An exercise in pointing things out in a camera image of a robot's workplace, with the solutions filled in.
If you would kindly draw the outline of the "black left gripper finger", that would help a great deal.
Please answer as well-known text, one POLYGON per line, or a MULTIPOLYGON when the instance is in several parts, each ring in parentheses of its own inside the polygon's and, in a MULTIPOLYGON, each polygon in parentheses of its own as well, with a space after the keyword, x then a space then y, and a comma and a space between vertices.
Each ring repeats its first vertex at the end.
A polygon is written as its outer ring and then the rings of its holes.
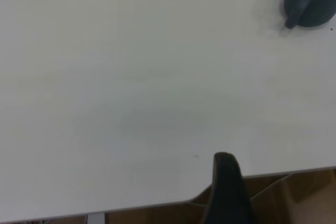
POLYGON ((257 223, 237 159, 214 155, 211 194, 201 223, 257 223))

